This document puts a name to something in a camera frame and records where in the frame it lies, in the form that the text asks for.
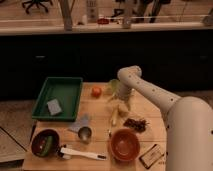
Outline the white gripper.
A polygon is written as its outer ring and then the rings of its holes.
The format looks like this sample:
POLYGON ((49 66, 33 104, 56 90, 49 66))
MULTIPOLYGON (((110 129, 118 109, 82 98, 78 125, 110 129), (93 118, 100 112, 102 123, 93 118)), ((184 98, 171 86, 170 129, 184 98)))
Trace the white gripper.
POLYGON ((121 100, 126 100, 125 101, 125 105, 127 107, 127 109, 129 111, 131 111, 131 99, 130 98, 130 95, 132 93, 132 89, 130 87, 128 87, 127 85, 125 85, 124 83, 122 82, 119 82, 118 83, 118 87, 117 87, 117 90, 116 90, 116 95, 113 95, 111 96, 107 102, 111 102, 112 100, 115 100, 117 97, 121 100))

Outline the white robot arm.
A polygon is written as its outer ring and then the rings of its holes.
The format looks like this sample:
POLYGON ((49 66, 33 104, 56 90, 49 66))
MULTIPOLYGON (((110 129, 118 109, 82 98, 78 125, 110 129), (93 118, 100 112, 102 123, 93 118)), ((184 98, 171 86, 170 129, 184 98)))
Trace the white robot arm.
POLYGON ((132 90, 160 111, 167 132, 165 171, 213 171, 213 108, 198 97, 181 97, 141 78, 139 66, 118 70, 115 97, 128 101, 132 90))

